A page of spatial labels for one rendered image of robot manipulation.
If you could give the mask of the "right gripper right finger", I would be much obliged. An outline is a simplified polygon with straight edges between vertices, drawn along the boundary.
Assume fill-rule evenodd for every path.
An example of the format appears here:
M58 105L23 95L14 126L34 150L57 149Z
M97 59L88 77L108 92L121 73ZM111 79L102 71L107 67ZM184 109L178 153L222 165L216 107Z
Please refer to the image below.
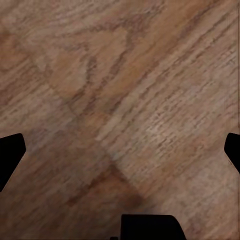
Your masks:
M240 135L229 133L227 135L224 151L240 173Z

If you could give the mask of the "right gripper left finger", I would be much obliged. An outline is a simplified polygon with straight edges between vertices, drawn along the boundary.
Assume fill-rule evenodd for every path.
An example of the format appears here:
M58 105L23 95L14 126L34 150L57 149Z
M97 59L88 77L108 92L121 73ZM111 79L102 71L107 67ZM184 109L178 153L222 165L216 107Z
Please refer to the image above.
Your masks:
M0 138L0 193L26 152L22 133Z

